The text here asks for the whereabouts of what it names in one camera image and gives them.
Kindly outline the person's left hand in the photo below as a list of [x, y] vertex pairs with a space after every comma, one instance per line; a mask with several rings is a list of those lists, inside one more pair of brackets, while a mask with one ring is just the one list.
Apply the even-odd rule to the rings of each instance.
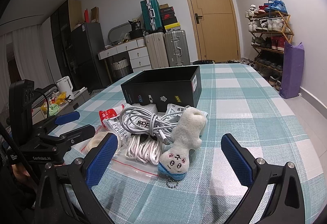
[[30, 174], [25, 169], [22, 164], [14, 164], [12, 165], [13, 174], [19, 181], [25, 181], [26, 179], [30, 178]]

